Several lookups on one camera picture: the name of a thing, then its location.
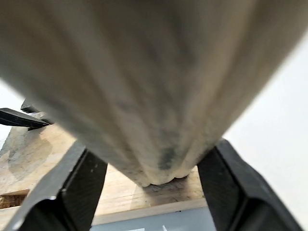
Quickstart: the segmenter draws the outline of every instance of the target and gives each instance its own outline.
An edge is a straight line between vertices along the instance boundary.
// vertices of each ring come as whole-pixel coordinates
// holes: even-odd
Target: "dark stain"
[[[162,158],[158,164],[160,170],[168,170],[171,168],[176,153],[174,148],[166,148],[163,150]]]
[[[116,104],[123,112],[127,113],[127,114],[133,114],[135,112],[137,112],[136,110],[136,106],[129,104],[129,103],[124,103],[124,102],[118,102]]]
[[[39,136],[45,128],[32,131],[23,127],[11,128],[10,134],[0,151],[0,157],[6,152],[10,152],[7,163],[9,171],[17,181],[35,171],[51,154],[52,145]]]

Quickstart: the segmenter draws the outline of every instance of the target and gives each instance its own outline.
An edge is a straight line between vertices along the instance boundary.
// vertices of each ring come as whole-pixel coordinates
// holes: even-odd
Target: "workbench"
[[[75,140],[57,124],[30,131],[12,127],[0,151],[0,195],[31,193]],[[205,206],[197,167],[186,178],[142,188],[108,165],[93,225]],[[0,209],[0,230],[18,208]]]

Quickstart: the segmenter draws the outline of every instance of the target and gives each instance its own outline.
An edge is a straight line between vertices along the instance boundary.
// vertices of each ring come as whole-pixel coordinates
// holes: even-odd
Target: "wood grain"
[[[0,76],[143,186],[186,176],[308,24],[308,0],[7,0]]]
[[[33,189],[74,141],[58,125],[32,131],[13,127],[0,151],[0,194]],[[109,165],[93,224],[203,206],[206,203],[197,168],[186,178],[142,188]],[[0,230],[17,209],[0,209]]]

